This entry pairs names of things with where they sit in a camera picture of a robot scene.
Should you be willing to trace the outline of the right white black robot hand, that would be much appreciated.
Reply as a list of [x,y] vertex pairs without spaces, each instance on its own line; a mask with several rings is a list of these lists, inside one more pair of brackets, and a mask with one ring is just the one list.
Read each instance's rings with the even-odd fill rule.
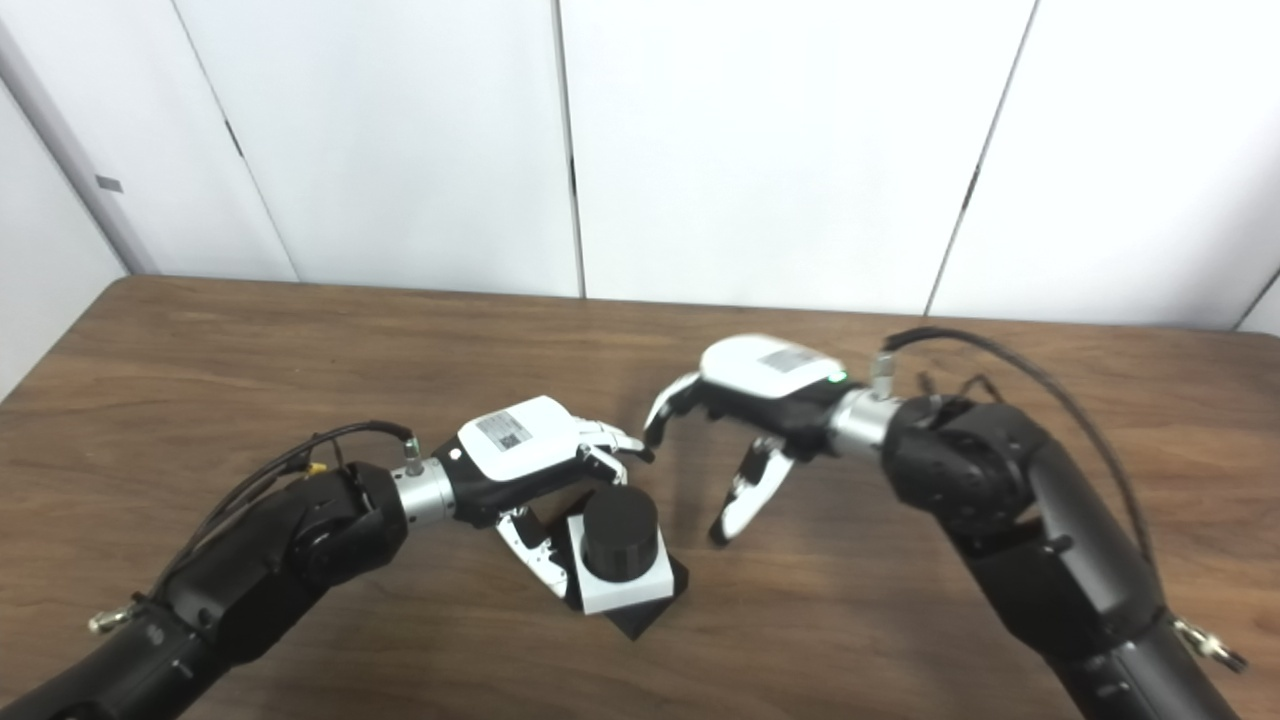
[[736,334],[710,345],[695,372],[655,397],[643,430],[662,445],[667,423],[703,407],[760,432],[740,464],[708,530],[726,547],[773,498],[796,462],[829,452],[828,425],[840,401],[863,384],[829,355],[769,334]]

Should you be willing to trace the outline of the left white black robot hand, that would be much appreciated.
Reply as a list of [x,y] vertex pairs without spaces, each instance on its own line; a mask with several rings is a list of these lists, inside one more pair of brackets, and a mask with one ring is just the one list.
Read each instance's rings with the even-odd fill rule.
[[572,571],[530,505],[584,478],[627,484],[622,455],[655,459],[626,430],[575,416],[543,395],[466,421],[424,461],[416,489],[402,477],[401,498],[411,521],[452,519],[497,530],[515,557],[566,600]]

